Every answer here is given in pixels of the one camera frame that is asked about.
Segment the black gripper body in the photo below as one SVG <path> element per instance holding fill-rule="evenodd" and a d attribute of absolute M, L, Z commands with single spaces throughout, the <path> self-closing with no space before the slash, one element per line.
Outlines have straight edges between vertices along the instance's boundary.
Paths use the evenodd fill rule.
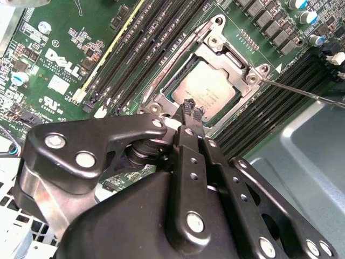
<path fill-rule="evenodd" d="M 184 258 L 165 235 L 170 182 L 169 173 L 151 174 L 82 213 L 58 258 Z"/>

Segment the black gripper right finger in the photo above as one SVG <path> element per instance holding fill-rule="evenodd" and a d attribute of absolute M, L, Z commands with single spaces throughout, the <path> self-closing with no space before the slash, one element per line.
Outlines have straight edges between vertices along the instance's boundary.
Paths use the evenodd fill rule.
<path fill-rule="evenodd" d="M 246 160 L 227 161 L 194 110 L 194 258 L 338 258 L 332 244 Z"/>

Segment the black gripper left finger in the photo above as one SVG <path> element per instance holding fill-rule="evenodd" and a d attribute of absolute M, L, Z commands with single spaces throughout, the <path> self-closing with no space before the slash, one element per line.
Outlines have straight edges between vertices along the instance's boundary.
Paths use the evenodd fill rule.
<path fill-rule="evenodd" d="M 27 134 L 16 203 L 43 217 L 59 240 L 85 211 L 141 179 L 169 173 L 165 235 L 176 251 L 196 251 L 193 100 L 169 127 L 152 114 L 42 124 Z"/>

